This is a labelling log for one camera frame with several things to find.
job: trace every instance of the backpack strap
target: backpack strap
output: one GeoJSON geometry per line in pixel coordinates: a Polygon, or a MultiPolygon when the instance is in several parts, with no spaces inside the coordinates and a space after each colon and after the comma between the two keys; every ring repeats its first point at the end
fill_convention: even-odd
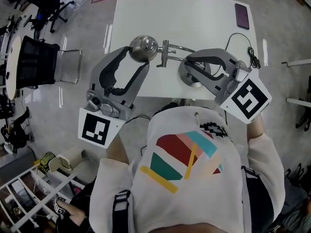
{"type": "Polygon", "coordinates": [[[244,232],[266,232],[274,219],[270,195],[254,170],[242,166],[242,177],[244,232]]]}
{"type": "Polygon", "coordinates": [[[112,233],[130,233],[128,225],[130,195],[129,190],[123,190],[115,196],[112,209],[112,233]]]}

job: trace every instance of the black strap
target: black strap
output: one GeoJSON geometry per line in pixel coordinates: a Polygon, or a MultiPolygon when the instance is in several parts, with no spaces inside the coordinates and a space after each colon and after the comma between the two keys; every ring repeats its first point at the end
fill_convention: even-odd
{"type": "Polygon", "coordinates": [[[272,224],[274,209],[270,195],[259,175],[254,170],[242,166],[246,175],[252,218],[252,233],[264,233],[272,224]]]}
{"type": "Polygon", "coordinates": [[[128,233],[128,198],[131,192],[124,190],[115,196],[112,209],[112,233],[128,233]]]}

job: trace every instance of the white sweatshirt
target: white sweatshirt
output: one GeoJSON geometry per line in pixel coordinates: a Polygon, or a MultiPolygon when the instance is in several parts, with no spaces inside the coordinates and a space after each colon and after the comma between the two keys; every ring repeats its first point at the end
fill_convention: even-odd
{"type": "MultiPolygon", "coordinates": [[[[284,171],[265,134],[250,140],[248,161],[270,197],[273,220],[284,203],[284,171]]],[[[101,160],[90,202],[91,226],[95,232],[112,232],[114,196],[128,189],[134,201],[135,232],[209,223],[228,233],[242,233],[246,219],[241,166],[218,113],[201,107],[160,112],[150,121],[147,148],[135,172],[132,166],[101,160]]],[[[249,196],[252,206],[254,196],[249,196]]]]}

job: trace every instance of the smartphone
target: smartphone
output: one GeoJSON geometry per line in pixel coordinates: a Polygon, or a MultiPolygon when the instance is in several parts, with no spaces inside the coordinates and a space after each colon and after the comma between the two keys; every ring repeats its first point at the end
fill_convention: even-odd
{"type": "Polygon", "coordinates": [[[240,4],[235,4],[235,16],[237,18],[237,26],[244,29],[249,29],[247,8],[240,4]]]}

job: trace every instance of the white rack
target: white rack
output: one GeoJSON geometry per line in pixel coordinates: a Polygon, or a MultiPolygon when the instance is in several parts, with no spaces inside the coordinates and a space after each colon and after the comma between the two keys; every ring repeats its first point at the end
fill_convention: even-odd
{"type": "Polygon", "coordinates": [[[0,191],[2,189],[7,189],[10,193],[11,196],[13,196],[14,201],[16,202],[16,204],[18,205],[18,207],[22,210],[22,212],[24,213],[24,217],[22,217],[18,222],[14,223],[14,221],[12,220],[12,218],[10,217],[10,215],[7,213],[3,203],[0,201],[0,207],[2,208],[2,210],[5,212],[6,216],[8,217],[8,219],[10,220],[10,222],[12,223],[12,227],[11,227],[11,231],[12,232],[18,232],[20,233],[19,228],[26,223],[28,220],[30,220],[33,225],[35,226],[35,228],[39,227],[38,224],[33,220],[32,216],[34,216],[40,209],[44,209],[44,211],[46,211],[48,213],[47,217],[51,218],[54,222],[56,222],[58,215],[52,211],[48,206],[46,206],[46,203],[49,202],[55,195],[58,195],[62,198],[64,198],[66,200],[66,202],[70,202],[71,199],[68,198],[66,195],[64,195],[61,192],[61,189],[63,189],[67,184],[72,183],[73,185],[79,187],[80,189],[84,188],[84,185],[78,183],[77,181],[74,181],[73,179],[76,177],[75,174],[71,174],[70,176],[65,176],[62,173],[56,171],[52,174],[58,181],[60,181],[60,184],[57,187],[52,187],[50,184],[48,184],[46,181],[44,181],[34,170],[37,169],[37,167],[39,166],[33,166],[32,168],[26,170],[25,172],[19,174],[18,176],[16,176],[15,178],[13,178],[12,180],[10,180],[8,183],[4,184],[3,186],[0,187],[0,191]],[[40,200],[32,191],[31,189],[29,189],[27,187],[27,185],[23,182],[23,180],[21,179],[21,177],[23,177],[24,175],[27,174],[31,174],[34,181],[36,183],[38,183],[40,186],[44,187],[47,191],[49,191],[49,194],[43,199],[40,200]],[[27,191],[27,193],[29,194],[30,197],[33,198],[33,200],[36,202],[36,206],[34,208],[32,208],[29,212],[26,212],[25,209],[22,207],[22,205],[19,203],[18,199],[15,197],[14,193],[12,192],[12,190],[9,188],[9,185],[11,185],[12,183],[14,183],[15,181],[19,181],[21,183],[21,185],[25,188],[25,190],[27,191]]]}

